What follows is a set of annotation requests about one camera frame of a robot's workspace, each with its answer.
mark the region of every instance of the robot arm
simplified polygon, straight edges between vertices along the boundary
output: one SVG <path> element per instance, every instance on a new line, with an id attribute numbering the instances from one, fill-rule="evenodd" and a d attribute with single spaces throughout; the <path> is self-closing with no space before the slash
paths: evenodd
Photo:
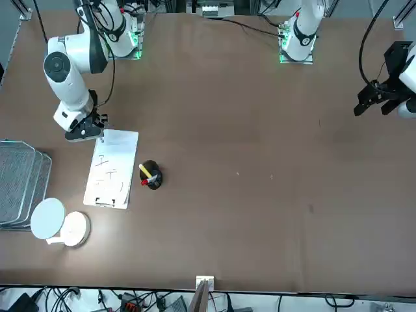
<path id="1" fill-rule="evenodd" d="M 50 38 L 44 73 L 60 99 L 53 118 L 66 131 L 70 141 L 103 135 L 106 116 L 97 113 L 97 95 L 87 89 L 83 73 L 102 73 L 109 61 L 109 49 L 117 57 L 128 55 L 137 41 L 132 40 L 134 20 L 122 14 L 117 0 L 73 0 L 84 32 Z"/>
<path id="2" fill-rule="evenodd" d="M 371 105 L 383 103 L 382 114 L 397 109 L 403 118 L 416 118 L 416 46 L 409 41 L 396 41 L 384 53 L 389 78 L 383 83 L 371 81 L 358 94 L 354 114 L 363 114 Z"/>
<path id="3" fill-rule="evenodd" d="M 290 33 L 282 50 L 295 61 L 305 60 L 312 51 L 320 21 L 324 17 L 322 0 L 302 0 L 298 14 L 289 20 Z"/>

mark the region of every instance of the metal bracket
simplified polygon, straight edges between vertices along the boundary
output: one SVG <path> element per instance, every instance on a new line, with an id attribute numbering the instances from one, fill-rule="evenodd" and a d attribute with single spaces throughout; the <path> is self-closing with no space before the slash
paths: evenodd
<path id="1" fill-rule="evenodd" d="M 339 0 L 333 0 L 331 5 L 328 2 L 329 2 L 328 0 L 324 1 L 324 3 L 325 3 L 325 17 L 326 18 L 331 17 L 331 15 L 333 14 L 333 11 L 335 10 L 335 8 L 338 5 Z"/>
<path id="2" fill-rule="evenodd" d="M 397 21 L 396 16 L 393 16 L 393 25 L 395 26 L 395 31 L 402 31 L 404 29 L 403 22 L 400 23 Z"/>
<path id="3" fill-rule="evenodd" d="M 408 0 L 408 2 L 400 8 L 396 16 L 393 16 L 393 25 L 396 31 L 403 30 L 403 21 L 409 16 L 409 14 L 415 9 L 416 0 Z"/>
<path id="4" fill-rule="evenodd" d="M 29 8 L 24 0 L 10 0 L 17 11 L 20 12 L 21 21 L 30 21 L 32 18 L 32 9 Z"/>
<path id="5" fill-rule="evenodd" d="M 202 276 L 202 275 L 196 276 L 196 285 L 195 285 L 195 288 L 198 288 L 198 285 L 202 281 L 207 281 L 208 282 L 208 286 L 209 286 L 209 291 L 210 292 L 214 291 L 214 276 Z"/>
<path id="6" fill-rule="evenodd" d="M 14 35 L 13 44 L 12 44 L 12 47 L 10 48 L 10 53 L 8 55 L 8 58 L 7 58 L 7 63 L 6 63 L 6 66 L 5 66 L 5 70 L 3 72 L 3 77 L 0 80 L 0 90 L 1 90 L 1 87 L 2 87 L 2 85 L 3 85 L 3 83 L 6 79 L 6 73 L 7 73 L 8 65 L 10 63 L 10 60 L 12 59 L 14 46 L 16 45 L 16 41 L 18 40 L 18 34 L 19 34 L 19 31 L 20 31 L 21 22 L 22 22 L 22 20 L 19 20 L 18 29 L 16 30 L 16 34 Z"/>

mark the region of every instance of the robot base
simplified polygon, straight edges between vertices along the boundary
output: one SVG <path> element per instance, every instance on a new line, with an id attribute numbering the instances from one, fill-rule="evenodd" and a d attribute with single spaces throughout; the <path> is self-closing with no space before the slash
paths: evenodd
<path id="1" fill-rule="evenodd" d="M 287 44 L 287 39 L 289 37 L 289 34 L 291 33 L 290 20 L 285 21 L 285 23 L 282 26 L 279 26 L 278 29 L 279 29 L 279 34 L 282 34 L 285 37 L 284 39 L 279 38 L 279 62 L 281 64 L 286 64 L 286 63 L 313 64 L 312 51 L 313 51 L 313 44 L 315 42 L 313 42 L 312 48 L 311 48 L 311 53 L 309 54 L 309 56 L 306 59 L 301 60 L 301 61 L 293 60 L 283 50 L 283 47 Z"/>
<path id="2" fill-rule="evenodd" d="M 125 57 L 114 56 L 115 59 L 123 60 L 140 60 L 142 58 L 143 51 L 143 38 L 144 38 L 144 26 L 146 19 L 146 12 L 138 11 L 137 13 L 132 13 L 131 15 L 131 27 L 132 31 L 130 32 L 130 37 L 132 44 L 136 47 Z"/>

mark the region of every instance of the white disc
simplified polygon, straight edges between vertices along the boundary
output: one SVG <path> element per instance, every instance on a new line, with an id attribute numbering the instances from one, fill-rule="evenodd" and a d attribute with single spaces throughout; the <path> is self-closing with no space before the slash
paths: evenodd
<path id="1" fill-rule="evenodd" d="M 61 229 L 65 219 L 65 206 L 56 198 L 42 200 L 31 216 L 31 230 L 39 239 L 50 239 Z"/>
<path id="2" fill-rule="evenodd" d="M 65 218 L 64 225 L 60 230 L 60 236 L 64 244 L 69 247 L 82 244 L 90 233 L 90 219 L 79 211 L 70 213 Z"/>

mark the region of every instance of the pen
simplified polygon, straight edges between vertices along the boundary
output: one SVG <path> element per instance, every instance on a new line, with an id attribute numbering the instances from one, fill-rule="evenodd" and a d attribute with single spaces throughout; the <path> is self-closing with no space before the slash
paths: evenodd
<path id="1" fill-rule="evenodd" d="M 143 173 L 146 175 L 146 177 L 148 177 L 149 179 L 151 178 L 151 174 L 148 172 L 148 170 L 142 164 L 139 164 L 138 167 L 140 168 L 140 170 L 143 171 Z"/>

